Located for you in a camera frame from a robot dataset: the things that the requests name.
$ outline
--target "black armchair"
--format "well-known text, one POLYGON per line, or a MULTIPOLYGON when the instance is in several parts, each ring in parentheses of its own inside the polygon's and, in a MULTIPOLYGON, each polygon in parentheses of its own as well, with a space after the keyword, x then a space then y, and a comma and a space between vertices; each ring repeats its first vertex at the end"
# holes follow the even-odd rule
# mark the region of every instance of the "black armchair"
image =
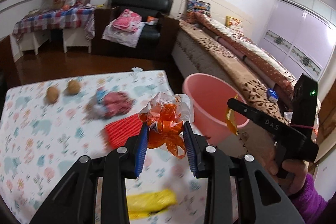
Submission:
POLYGON ((92 40, 93 54, 152 60, 164 60, 170 57, 179 28, 179 21, 168 16, 170 0, 110 0, 109 6, 110 11, 96 9, 96 37, 92 40), (141 15, 142 21, 147 21, 148 16, 159 18, 157 26, 146 25, 143 28, 136 48, 101 39, 105 26, 120 16, 125 9, 141 15))

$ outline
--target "orange plastic bag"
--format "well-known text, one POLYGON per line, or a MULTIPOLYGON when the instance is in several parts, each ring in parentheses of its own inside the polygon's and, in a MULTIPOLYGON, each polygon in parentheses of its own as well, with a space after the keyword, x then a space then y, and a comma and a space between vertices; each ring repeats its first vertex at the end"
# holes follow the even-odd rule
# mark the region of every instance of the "orange plastic bag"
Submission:
POLYGON ((168 151, 175 157, 185 157, 185 144, 180 133, 183 131, 183 122, 194 121, 193 106, 187 95, 171 96, 160 92, 140 111, 139 118, 151 129, 149 149, 166 144, 168 151), (179 155, 179 147, 184 151, 182 155, 179 155))
POLYGON ((149 149, 158 148, 164 144, 166 144, 168 151, 175 157, 179 158, 180 160, 185 157, 185 144, 180 135, 160 134, 156 133, 154 130, 149 131, 147 146, 149 149), (184 151, 182 155, 179 155, 178 147, 181 147, 181 149, 184 151))
POLYGON ((235 119, 235 112, 227 107, 225 113, 225 122, 227 128, 235 135, 238 135, 238 128, 235 119))

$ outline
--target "pink bucket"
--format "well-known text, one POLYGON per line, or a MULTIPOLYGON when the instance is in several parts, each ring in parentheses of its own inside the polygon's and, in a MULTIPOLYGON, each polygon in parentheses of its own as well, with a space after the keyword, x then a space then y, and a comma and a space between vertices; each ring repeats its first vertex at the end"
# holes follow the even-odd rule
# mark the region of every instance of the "pink bucket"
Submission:
MULTIPOLYGON (((209 144, 217 145, 232 134, 225 123, 227 101, 238 94, 238 100, 246 104, 237 90, 223 80, 203 73, 189 75, 182 89, 194 102, 194 123, 208 138, 209 144)), ((235 118, 238 128, 249 122, 246 117, 236 112, 235 118)))

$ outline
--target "pink string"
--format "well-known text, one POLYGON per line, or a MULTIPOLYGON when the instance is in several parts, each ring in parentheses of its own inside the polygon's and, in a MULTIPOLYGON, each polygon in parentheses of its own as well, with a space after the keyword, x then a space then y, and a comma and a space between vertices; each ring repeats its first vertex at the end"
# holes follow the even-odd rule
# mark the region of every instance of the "pink string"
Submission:
POLYGON ((300 125, 300 124, 291 124, 291 127, 299 127, 299 128, 314 129, 314 127, 302 126, 302 125, 300 125))

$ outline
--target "yellow pillow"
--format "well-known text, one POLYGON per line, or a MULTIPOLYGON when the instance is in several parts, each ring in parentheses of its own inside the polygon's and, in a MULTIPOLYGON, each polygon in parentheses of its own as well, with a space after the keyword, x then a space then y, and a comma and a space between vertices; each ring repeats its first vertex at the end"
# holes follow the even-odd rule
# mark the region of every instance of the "yellow pillow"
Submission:
POLYGON ((244 35, 244 29, 243 29, 243 22, 239 19, 236 19, 234 17, 226 16, 226 22, 225 26, 235 30, 241 35, 244 35))

